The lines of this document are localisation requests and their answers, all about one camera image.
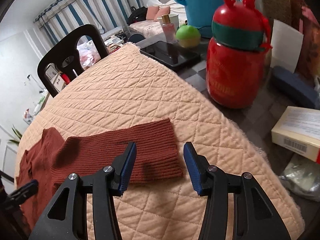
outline blue gripper pad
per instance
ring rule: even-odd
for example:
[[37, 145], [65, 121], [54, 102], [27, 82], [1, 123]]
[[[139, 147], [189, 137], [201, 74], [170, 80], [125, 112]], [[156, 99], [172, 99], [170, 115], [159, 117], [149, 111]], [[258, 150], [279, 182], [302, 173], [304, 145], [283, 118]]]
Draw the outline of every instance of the blue gripper pad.
[[136, 157], [137, 157], [137, 148], [136, 148], [136, 144], [134, 143], [132, 144], [132, 147], [129, 150], [127, 159], [125, 160], [124, 166], [120, 173], [121, 179], [120, 179], [118, 190], [122, 193], [125, 192], [128, 188]]
[[183, 147], [183, 157], [190, 175], [192, 187], [198, 195], [202, 195], [204, 189], [201, 185], [201, 178], [205, 173], [205, 169], [203, 169], [198, 154], [191, 142], [185, 143]]

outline plastic bag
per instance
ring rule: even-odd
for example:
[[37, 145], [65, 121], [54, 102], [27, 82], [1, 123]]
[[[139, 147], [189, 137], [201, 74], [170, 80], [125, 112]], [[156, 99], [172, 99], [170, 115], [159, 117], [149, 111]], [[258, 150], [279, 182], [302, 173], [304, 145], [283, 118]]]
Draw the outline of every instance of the plastic bag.
[[84, 70], [93, 66], [101, 59], [93, 41], [88, 41], [87, 43], [77, 46], [77, 50], [79, 51], [80, 63]]
[[295, 154], [282, 174], [282, 185], [293, 193], [320, 202], [320, 165]]

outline red bottle lid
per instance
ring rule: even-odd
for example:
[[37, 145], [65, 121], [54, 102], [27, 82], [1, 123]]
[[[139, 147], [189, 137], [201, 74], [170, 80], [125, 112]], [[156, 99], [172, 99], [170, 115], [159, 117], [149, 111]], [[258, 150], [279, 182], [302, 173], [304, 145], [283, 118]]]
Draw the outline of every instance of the red bottle lid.
[[213, 37], [218, 43], [235, 49], [268, 51], [271, 28], [254, 5], [255, 0], [224, 0], [214, 13], [212, 20]]

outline black phone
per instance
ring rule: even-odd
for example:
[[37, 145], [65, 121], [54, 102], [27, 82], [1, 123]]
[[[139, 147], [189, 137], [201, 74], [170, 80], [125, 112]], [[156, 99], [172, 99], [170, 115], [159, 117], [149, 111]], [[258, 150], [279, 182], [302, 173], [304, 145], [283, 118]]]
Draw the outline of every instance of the black phone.
[[158, 41], [140, 49], [140, 53], [155, 59], [175, 72], [201, 61], [200, 54], [185, 49], [179, 44], [170, 44], [164, 41]]

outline metal screw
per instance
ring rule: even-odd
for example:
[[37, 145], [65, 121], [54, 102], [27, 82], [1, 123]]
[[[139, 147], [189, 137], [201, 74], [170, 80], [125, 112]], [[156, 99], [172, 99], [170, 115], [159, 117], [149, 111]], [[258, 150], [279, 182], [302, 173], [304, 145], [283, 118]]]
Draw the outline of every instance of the metal screw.
[[215, 171], [217, 171], [217, 167], [216, 166], [214, 166], [214, 165], [210, 165], [210, 166], [208, 166], [208, 170], [209, 171], [212, 171], [212, 172], [215, 172]]
[[245, 179], [252, 179], [252, 175], [248, 172], [246, 172], [245, 174], [243, 174]]
[[112, 171], [112, 167], [111, 167], [111, 166], [105, 166], [105, 167], [103, 168], [103, 171], [104, 171], [104, 172], [110, 172], [110, 171]]
[[68, 178], [71, 179], [71, 180], [76, 179], [77, 178], [77, 174], [71, 173]]

